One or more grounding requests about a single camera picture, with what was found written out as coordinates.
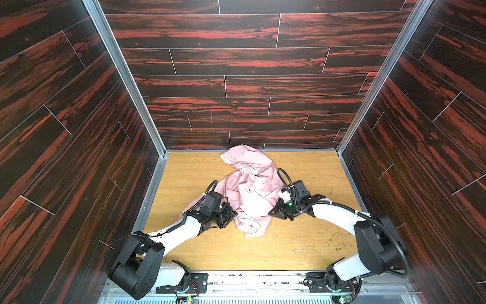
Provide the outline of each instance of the black cable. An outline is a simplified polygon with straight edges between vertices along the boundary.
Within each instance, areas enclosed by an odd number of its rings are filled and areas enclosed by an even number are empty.
[[[398,243],[398,241],[393,237],[391,232],[382,223],[380,223],[378,220],[376,220],[372,217],[369,217],[369,216],[367,216],[367,215],[365,215],[361,212],[356,212],[351,207],[348,207],[346,205],[342,205],[342,204],[339,204],[339,203],[334,203],[334,202],[331,204],[330,201],[329,202],[317,201],[317,202],[311,203],[308,206],[306,206],[304,209],[302,209],[301,213],[307,212],[310,209],[310,207],[312,207],[313,205],[317,205],[317,204],[338,206],[340,208],[346,209],[346,210],[348,210],[352,213],[355,213],[357,216],[364,218],[365,220],[373,223],[376,227],[378,227],[381,231],[383,231],[383,233],[385,233],[385,235],[388,237],[388,239],[393,244],[393,246],[397,249],[399,256],[400,256],[400,259],[403,262],[403,270],[404,270],[403,273],[400,273],[400,272],[397,272],[397,271],[394,271],[394,270],[386,270],[385,272],[394,274],[394,275],[399,276],[401,278],[407,278],[408,277],[408,274],[410,273],[410,265],[408,264],[408,260],[407,260],[407,257],[405,255],[405,251],[403,250],[401,245]]]
[[[172,286],[170,286],[170,288],[172,289],[172,291],[175,294],[175,304],[179,304],[180,301],[187,302],[187,301],[184,300],[184,298],[179,298],[179,295],[177,294],[177,292],[174,290],[174,288]]]
[[[354,295],[352,296],[352,300],[351,300],[351,302],[352,302],[352,301],[354,301],[354,299],[356,299],[356,297],[358,296],[358,293],[359,293],[359,292],[360,292],[360,290],[361,290],[361,285],[362,285],[362,284],[363,284],[363,280],[360,278],[360,281],[359,281],[359,283],[358,283],[358,287],[356,288],[356,291],[354,292]]]
[[[172,231],[176,230],[177,228],[183,226],[185,223],[186,223],[186,220],[187,220],[187,213],[183,213],[182,214],[182,220],[180,222],[178,222],[176,225],[170,227],[169,229],[167,229],[164,233],[162,234],[166,234],[166,233],[171,233]]]
[[[211,184],[209,184],[208,188],[206,189],[206,191],[204,192],[204,195],[203,197],[201,197],[199,199],[199,201],[197,201],[197,203],[194,204],[194,206],[190,207],[186,212],[191,212],[193,211],[194,209],[196,209],[197,207],[199,207],[199,205],[204,201],[204,198],[206,197],[206,194],[209,193],[209,191],[214,191],[214,189],[216,189],[216,186],[218,185],[218,181],[217,180],[213,180],[211,182]]]
[[[108,246],[109,246],[109,248],[110,248],[110,249],[114,249],[112,245],[114,245],[115,243],[118,243],[118,242],[120,242],[121,240],[123,240],[124,238],[127,238],[127,237],[132,236],[132,235],[138,235],[138,236],[140,236],[140,239],[138,240],[138,242],[140,242],[140,240],[144,238],[144,236],[143,236],[143,235],[136,234],[136,233],[131,233],[131,234],[129,234],[129,235],[122,236],[121,238],[119,238],[119,239],[117,239],[117,240],[115,240],[115,241],[111,242],[111,244],[110,244],[110,245],[108,245]],[[106,273],[107,273],[107,274],[109,274],[109,271],[108,271],[108,269],[106,268],[106,257],[107,257],[107,256],[108,256],[108,254],[106,254],[106,255],[104,256],[104,258],[103,258],[103,268],[104,268],[104,270],[106,271]]]
[[[290,186],[287,185],[287,182],[286,181],[284,181],[282,175],[280,175],[280,172],[282,172],[285,175],[285,177],[289,181]],[[277,175],[280,178],[280,180],[283,182],[283,185],[285,186],[285,189],[287,189],[287,192],[290,194],[290,198],[292,199],[292,201],[294,202],[294,204],[297,204],[297,201],[296,201],[297,193],[295,192],[294,183],[290,179],[290,176],[282,168],[277,168]]]
[[[366,274],[360,275],[360,278],[364,279],[364,278],[370,277],[372,275],[375,275],[375,274],[373,272],[368,272]]]
[[[367,216],[367,215],[365,215],[365,214],[363,214],[361,212],[357,212],[356,215],[359,216],[359,217],[364,218],[367,221],[370,221],[373,224],[375,224],[376,227],[378,227],[381,231],[383,231],[385,233],[385,235],[388,237],[388,239],[390,240],[390,242],[397,249],[398,254],[400,256],[400,259],[403,262],[403,273],[399,273],[399,272],[394,271],[394,270],[387,270],[386,272],[392,273],[392,274],[394,274],[396,276],[399,276],[399,277],[402,277],[402,278],[408,277],[408,274],[410,273],[410,265],[408,264],[407,256],[406,256],[405,251],[403,250],[402,246],[393,237],[393,235],[391,234],[391,232],[382,223],[380,223],[378,220],[376,220],[376,219],[374,219],[372,217],[369,217],[369,216]]]

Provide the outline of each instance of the wood panel seam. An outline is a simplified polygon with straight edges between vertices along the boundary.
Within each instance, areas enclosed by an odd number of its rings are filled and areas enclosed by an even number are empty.
[[[123,189],[120,188],[120,186],[111,178],[111,176],[108,176],[108,178],[115,184],[115,186],[118,187],[118,189],[120,189],[120,191],[123,191]]]
[[[444,113],[445,110],[447,110],[447,108],[454,102],[454,100],[456,100],[456,98],[462,93],[462,91],[460,91],[456,97],[454,97],[451,102],[449,102],[449,104],[447,104],[447,106],[439,113],[439,115],[437,115],[437,117],[434,118],[434,120],[432,120],[432,122],[436,121],[437,118],[440,117],[440,115],[442,115],[442,113]]]
[[[88,17],[84,18],[83,20],[80,20],[80,21],[76,22],[75,24],[68,26],[68,27],[67,27],[67,28],[65,28],[63,31],[66,31],[66,30],[70,29],[71,27],[73,27],[73,26],[75,26],[75,25],[77,25],[77,24],[79,24],[79,23],[81,23],[81,22],[85,21],[86,19],[91,19],[91,17],[90,17],[90,16],[88,16]]]
[[[103,242],[102,240],[98,240],[100,243],[102,243],[103,245],[107,246],[107,247],[110,247],[111,249],[115,249],[113,247],[111,247],[110,245],[108,245],[107,243]]]
[[[374,13],[407,13],[401,10],[392,11],[359,11],[359,12],[329,12],[329,13],[281,13],[282,15],[333,15],[333,14],[374,14]],[[106,16],[267,16],[278,15],[280,13],[245,13],[245,14],[105,14]]]
[[[365,77],[365,78],[364,78],[364,80],[363,80],[363,84],[361,85],[360,89],[358,90],[358,93],[356,93],[356,94],[359,94],[359,93],[361,92],[361,89],[362,89],[362,88],[363,88],[363,86],[365,85],[365,82],[366,82],[366,80],[368,79],[368,76],[369,76],[369,74],[370,74],[370,73],[371,73],[371,72],[368,72],[368,74],[366,74],[366,77]]]
[[[59,120],[59,118],[57,118],[57,116],[54,115],[54,113],[51,111],[51,109],[49,109],[46,104],[43,104],[43,106],[46,107],[47,111],[49,111],[49,113],[57,120],[58,123],[61,124],[61,126],[70,134],[72,135],[72,133],[68,130],[68,128],[66,128],[66,126]]]
[[[473,180],[472,182],[470,182],[470,183],[469,183],[469,184],[467,184],[466,186],[462,187],[461,189],[457,190],[456,192],[452,193],[451,195],[455,195],[455,194],[457,194],[459,191],[466,189],[468,186],[470,186],[470,185],[474,184],[475,182],[477,182],[478,180],[482,179],[482,178],[483,178],[483,177],[485,177],[485,176],[486,176],[486,173],[485,173],[485,174],[483,174],[483,175],[481,175],[481,176],[480,176],[480,177],[478,177],[477,179]]]
[[[406,2],[407,2],[407,0],[404,0],[404,1],[403,1],[403,4],[401,5],[400,10],[402,10],[402,9],[403,9],[403,7],[404,7],[404,5],[405,5],[405,3],[406,3]]]
[[[440,27],[439,27],[439,30],[437,31],[437,33],[435,33],[434,37],[432,38],[432,40],[430,41],[429,45],[425,48],[424,52],[422,53],[422,55],[420,56],[420,58],[418,59],[418,61],[420,62],[420,60],[422,59],[422,57],[424,56],[425,52],[428,50],[428,48],[430,47],[430,45],[432,44],[432,42],[434,41],[435,37],[437,37],[437,34],[440,32],[440,29],[444,26],[444,24],[442,24]]]
[[[171,53],[171,49],[167,49],[167,50],[169,50],[169,55],[171,56],[172,67],[174,68],[174,74],[177,76],[177,72],[175,71],[174,59],[172,59],[172,53]]]
[[[189,128],[191,128],[191,131],[192,131],[191,120],[189,119],[189,115],[186,115],[186,116],[187,116],[187,121],[189,122]]]
[[[453,28],[453,27],[450,27],[450,26],[449,26],[449,25],[447,25],[447,24],[444,24],[444,26],[445,26],[445,27],[447,27],[447,28],[448,28],[448,29],[450,29],[450,30],[453,30],[453,31],[455,31],[455,32],[458,32],[458,33],[459,33],[459,34],[461,34],[461,35],[464,35],[464,36],[466,36],[466,37],[468,37],[468,38],[471,38],[471,39],[473,39],[473,40],[476,40],[477,42],[480,42],[481,44],[486,44],[486,41],[479,40],[478,38],[476,38],[476,37],[474,37],[474,36],[471,36],[471,35],[469,35],[469,34],[463,33],[463,32],[461,32],[461,31],[459,31],[459,30],[457,30],[457,29],[455,29],[455,28]]]
[[[244,76],[244,77],[251,77],[251,78],[259,78],[259,77],[265,77],[265,76],[272,76],[272,77],[275,77],[275,76],[315,76],[315,75],[322,75],[323,77],[324,76],[333,76],[333,75],[354,75],[354,74],[364,74],[364,73],[377,73],[377,72],[345,72],[345,73],[326,73],[326,74],[322,74],[322,73],[314,73],[314,74],[258,74],[258,75],[255,75],[255,74],[252,74],[252,75],[240,75],[240,74],[232,74],[232,75],[163,75],[163,74],[133,74],[133,76],[167,76],[167,77],[216,77],[216,76],[223,76],[223,77],[226,77],[226,76],[235,76],[235,77],[240,77],[240,76]]]
[[[322,65],[322,71],[321,71],[321,74],[323,74],[323,73],[324,73],[324,68],[325,68],[325,66],[326,66],[326,62],[328,61],[328,57],[329,57],[329,53],[331,52],[331,48],[332,48],[332,46],[330,46],[330,47],[329,47],[328,54],[326,55],[326,60],[324,60],[324,64]]]
[[[35,206],[37,206],[37,207],[39,207],[39,208],[40,208],[40,209],[42,209],[42,210],[47,211],[48,213],[50,213],[50,214],[52,214],[52,215],[55,215],[53,212],[51,212],[51,211],[47,210],[46,208],[42,207],[42,206],[41,206],[41,205],[39,205],[39,204],[34,203],[33,201],[31,201],[30,199],[26,198],[25,196],[23,196],[23,195],[19,195],[19,197],[23,198],[24,200],[28,201],[29,203],[31,203],[31,204],[33,204],[33,205],[35,205]]]
[[[373,46],[392,46],[393,44],[366,44],[366,45],[339,45],[332,46],[334,48],[356,48],[356,47],[373,47]],[[280,49],[325,49],[331,46],[286,46],[280,47]],[[168,48],[131,48],[122,47],[121,50],[166,50]],[[251,50],[251,49],[270,49],[274,50],[275,47],[244,47],[244,48],[170,48],[171,50]]]
[[[378,120],[375,122],[375,124],[373,125],[373,127],[371,128],[371,131],[373,131],[373,129],[376,127],[376,125],[378,124],[378,122],[380,121],[380,118],[383,116],[383,114],[385,113],[385,111],[383,111],[381,113],[381,115],[378,117]]]
[[[125,128],[122,126],[122,123],[119,120],[118,123],[120,124],[120,127],[123,130],[123,132],[125,132],[125,135],[128,137],[128,140],[130,140],[130,136],[128,136],[128,133],[125,131]]]
[[[305,124],[304,124],[304,128],[302,130],[305,130],[305,126],[307,125],[307,121],[309,120],[309,115],[307,115],[307,119],[305,121]]]
[[[336,141],[336,138],[337,138],[337,136],[339,135],[339,131],[341,131],[341,128],[339,128],[339,130],[337,130],[336,137],[334,137],[334,140],[333,140],[332,142],[335,142],[335,141]]]
[[[385,172],[383,172],[383,174],[378,178],[378,179],[381,179],[383,177],[383,175],[385,175],[385,173],[393,166],[393,164],[391,164],[386,170]]]
[[[66,36],[66,33],[64,32],[64,30],[62,30],[62,33],[64,34],[64,37],[66,37],[66,40],[68,41],[69,45],[72,47],[72,50],[73,52],[76,54],[76,57],[78,57],[79,61],[81,62],[81,64],[83,65],[83,67],[86,69],[86,66],[84,64],[84,62],[81,60],[81,58],[79,57],[78,55],[78,52],[76,52],[76,50],[74,49],[74,47],[72,46],[72,43],[71,41],[69,41],[68,39],[68,36]]]

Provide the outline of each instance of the metal base plate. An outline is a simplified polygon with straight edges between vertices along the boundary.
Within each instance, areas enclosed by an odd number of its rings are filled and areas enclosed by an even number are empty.
[[[309,285],[309,291],[311,293],[333,292],[327,287],[326,283],[324,283],[324,278],[326,276],[325,272],[308,272],[306,273],[306,276],[309,283],[311,282],[311,279],[315,279],[313,285]]]
[[[208,290],[208,274],[202,272],[191,273],[191,279],[189,282],[195,282],[197,286],[198,293],[206,293]],[[170,294],[174,293],[174,289],[170,286],[157,287],[156,293],[158,294]],[[196,289],[189,284],[189,289],[184,292],[184,294],[196,294]]]
[[[116,297],[109,301],[103,301],[103,304],[177,304],[175,296],[172,297],[150,297],[135,301],[130,297]],[[330,296],[262,296],[262,297],[217,297],[213,295],[201,296],[200,304],[334,304]]]

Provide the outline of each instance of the wire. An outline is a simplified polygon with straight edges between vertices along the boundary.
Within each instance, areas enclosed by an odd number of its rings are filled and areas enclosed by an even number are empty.
[[[177,292],[174,290],[174,287],[170,286],[170,288],[172,289],[172,291],[173,291],[173,292],[174,292],[174,294],[175,294],[175,303],[176,303],[176,304],[179,304],[181,301],[186,302],[186,301],[184,300],[184,298],[179,298],[179,295],[178,295],[178,294],[177,294]]]
[[[198,286],[198,284],[196,282],[192,281],[192,282],[189,282],[189,285],[191,285],[192,287],[194,287],[194,289],[196,290],[197,302],[199,303],[199,291],[198,291],[199,286]]]
[[[317,204],[331,205],[330,202],[317,201],[317,202],[314,202],[314,203],[307,205],[304,209],[302,209],[301,213],[307,212],[313,205],[317,205]],[[401,278],[407,278],[408,277],[408,274],[410,273],[410,265],[408,264],[408,259],[406,257],[405,251],[403,250],[402,246],[398,243],[398,241],[393,237],[391,232],[382,223],[380,223],[378,220],[376,220],[372,217],[369,217],[369,216],[367,216],[367,215],[365,215],[361,212],[357,212],[354,209],[352,209],[351,207],[348,207],[346,205],[333,202],[332,206],[338,206],[338,207],[346,209],[346,210],[348,210],[352,213],[355,213],[357,216],[364,218],[365,220],[373,223],[376,227],[378,227],[381,231],[383,231],[383,233],[388,237],[388,239],[390,240],[392,245],[397,249],[398,254],[400,256],[400,260],[403,262],[403,270],[404,270],[403,273],[400,273],[400,272],[394,271],[394,270],[386,270],[385,272],[394,274],[394,275],[401,277]]]
[[[375,274],[373,272],[368,272],[367,274],[360,275],[360,278],[364,279],[364,278],[370,277],[372,275],[375,275]]]
[[[138,242],[140,242],[140,240],[141,240],[141,239],[145,238],[145,236],[144,236],[144,235],[140,235],[140,234],[136,234],[136,233],[131,233],[131,234],[129,234],[129,235],[123,236],[123,237],[121,237],[121,238],[119,238],[119,239],[117,239],[117,240],[115,240],[115,241],[111,242],[111,244],[109,244],[108,246],[110,246],[110,248],[113,248],[113,246],[112,246],[112,245],[114,245],[115,243],[118,243],[118,242],[120,242],[121,240],[123,240],[124,238],[127,238],[127,237],[132,236],[132,235],[138,235],[138,236],[140,236],[140,239],[138,240]],[[108,271],[108,269],[106,268],[106,257],[107,257],[107,256],[108,256],[108,254],[106,254],[106,255],[104,256],[104,258],[103,258],[103,268],[104,268],[104,270],[106,271],[106,273],[107,273],[107,274],[109,274],[109,271]]]
[[[218,185],[218,181],[217,180],[213,180],[211,182],[211,184],[209,184],[208,188],[204,192],[204,195],[199,199],[199,201],[197,201],[197,203],[195,203],[194,206],[190,207],[186,212],[191,212],[194,209],[196,209],[197,207],[199,207],[199,205],[204,201],[204,198],[206,197],[206,194],[208,194],[209,191],[214,191],[214,189],[216,189],[216,186],[217,185]]]
[[[282,172],[285,177],[287,178],[287,180],[289,181],[289,185],[287,185],[287,182],[284,181],[282,175],[280,175],[280,172]],[[287,189],[287,192],[290,194],[290,198],[292,199],[292,201],[294,201],[294,204],[297,204],[296,202],[296,197],[297,197],[297,193],[295,192],[295,187],[294,187],[294,183],[292,182],[292,180],[290,179],[290,176],[287,174],[287,172],[285,172],[285,170],[283,170],[282,168],[278,168],[277,169],[277,175],[278,177],[280,178],[280,180],[283,182],[283,185],[285,186],[285,189]]]
[[[397,249],[398,254],[400,256],[400,259],[403,262],[403,273],[400,273],[400,272],[397,272],[397,271],[394,271],[394,270],[387,270],[386,272],[392,273],[392,274],[394,274],[396,276],[399,276],[401,278],[408,277],[408,274],[410,273],[410,265],[408,264],[407,256],[406,256],[405,251],[403,250],[402,246],[393,237],[393,235],[391,234],[391,232],[382,223],[380,223],[378,220],[376,220],[376,219],[374,219],[372,217],[369,217],[369,216],[367,216],[367,215],[365,215],[365,214],[363,214],[361,212],[357,212],[356,215],[359,216],[359,217],[361,217],[361,218],[364,218],[367,221],[370,221],[373,224],[375,224],[376,227],[378,227],[381,231],[383,231],[383,233],[385,233],[385,235],[388,237],[388,239],[390,240],[390,242]]]
[[[351,287],[353,287],[353,292],[351,293],[351,296],[354,297],[354,284],[351,282],[347,282]]]
[[[358,283],[358,287],[356,288],[356,292],[354,293],[353,296],[351,296],[351,298],[352,298],[351,302],[354,301],[354,299],[356,299],[356,297],[358,296],[358,293],[360,293],[362,284],[363,284],[363,280],[360,278],[360,281]]]

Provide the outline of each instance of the side wall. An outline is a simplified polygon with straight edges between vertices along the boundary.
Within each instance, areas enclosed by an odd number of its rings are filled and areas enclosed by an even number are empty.
[[[486,301],[486,2],[435,0],[343,156],[429,303]]]
[[[100,0],[169,149],[336,148],[414,0]]]
[[[158,154],[81,0],[0,7],[0,303],[94,303]]]

